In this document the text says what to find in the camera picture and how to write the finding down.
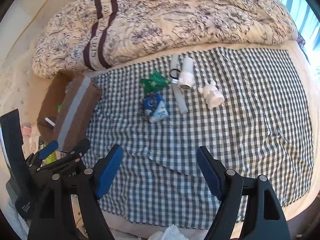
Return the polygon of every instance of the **green snack bag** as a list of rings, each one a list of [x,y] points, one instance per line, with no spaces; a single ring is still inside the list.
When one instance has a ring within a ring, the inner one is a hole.
[[[153,71],[149,79],[142,78],[140,83],[143,86],[145,94],[150,92],[157,93],[170,84],[170,82],[156,70]]]
[[[57,160],[56,152],[51,153],[46,159],[46,164],[53,163]]]

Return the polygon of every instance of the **white figurine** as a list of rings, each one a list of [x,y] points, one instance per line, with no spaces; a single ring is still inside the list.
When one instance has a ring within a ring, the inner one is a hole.
[[[209,109],[213,109],[224,102],[224,96],[217,89],[214,81],[205,85],[204,88],[199,87],[198,91],[203,95]]]

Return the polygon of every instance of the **checkered cloth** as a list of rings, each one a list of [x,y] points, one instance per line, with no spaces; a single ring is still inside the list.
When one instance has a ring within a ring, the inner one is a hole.
[[[220,202],[211,195],[196,162],[206,146],[227,169],[256,178],[266,175],[282,206],[310,189],[312,128],[298,74],[285,50],[215,48],[179,55],[194,59],[196,86],[214,80],[225,97],[208,110],[194,88],[185,92],[189,109],[180,114],[172,89],[161,91],[170,116],[151,124],[139,116],[141,78],[154,69],[169,76],[171,56],[112,70],[96,78],[102,98],[86,136],[83,160],[94,166],[114,144],[124,157],[103,210],[130,222],[209,228]],[[237,221],[244,219],[246,198]]]

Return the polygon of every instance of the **white towel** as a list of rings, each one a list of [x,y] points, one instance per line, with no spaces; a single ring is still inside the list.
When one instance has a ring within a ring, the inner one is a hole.
[[[12,229],[16,232],[16,234],[22,240],[27,240],[28,233],[29,233],[29,226],[23,220],[23,218],[18,214],[10,198],[8,198],[7,200],[7,206],[6,206],[4,215],[8,223],[12,227]]]
[[[169,226],[165,232],[155,232],[148,240],[189,240],[183,234],[180,233],[179,229],[175,225]]]

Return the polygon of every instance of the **metal screw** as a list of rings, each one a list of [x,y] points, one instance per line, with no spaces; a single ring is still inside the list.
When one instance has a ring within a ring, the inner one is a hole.
[[[236,174],[236,172],[232,169],[228,169],[227,170],[227,174],[230,175],[230,176],[234,176]]]
[[[261,175],[259,178],[260,178],[262,181],[267,181],[267,177],[264,176],[264,175]]]
[[[91,173],[93,173],[93,169],[91,168],[87,168],[84,170],[84,174],[90,175]]]
[[[60,175],[58,173],[52,175],[53,180],[57,180],[59,178],[60,178]]]

